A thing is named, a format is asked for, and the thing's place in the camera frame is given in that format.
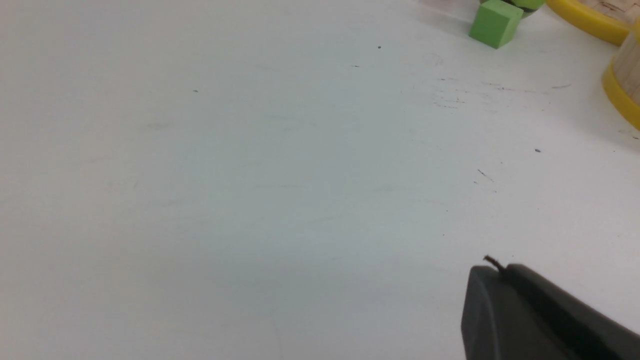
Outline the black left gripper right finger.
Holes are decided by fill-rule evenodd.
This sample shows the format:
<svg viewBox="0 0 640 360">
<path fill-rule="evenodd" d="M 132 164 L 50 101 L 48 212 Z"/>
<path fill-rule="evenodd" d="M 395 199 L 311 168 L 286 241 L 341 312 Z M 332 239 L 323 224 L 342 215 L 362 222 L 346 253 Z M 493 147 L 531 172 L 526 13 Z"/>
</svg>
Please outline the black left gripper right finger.
<svg viewBox="0 0 640 360">
<path fill-rule="evenodd" d="M 523 264 L 503 266 L 492 256 L 501 278 L 530 305 L 538 318 L 580 360 L 637 360 L 639 335 L 606 317 Z"/>
</svg>

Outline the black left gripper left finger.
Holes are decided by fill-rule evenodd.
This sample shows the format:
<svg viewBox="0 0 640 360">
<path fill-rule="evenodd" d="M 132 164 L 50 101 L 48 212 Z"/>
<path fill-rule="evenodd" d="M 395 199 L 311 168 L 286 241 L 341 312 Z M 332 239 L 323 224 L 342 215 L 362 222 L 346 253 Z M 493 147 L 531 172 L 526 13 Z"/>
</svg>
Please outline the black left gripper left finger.
<svg viewBox="0 0 640 360">
<path fill-rule="evenodd" d="M 461 316 L 467 360 L 582 360 L 498 272 L 471 267 Z"/>
</svg>

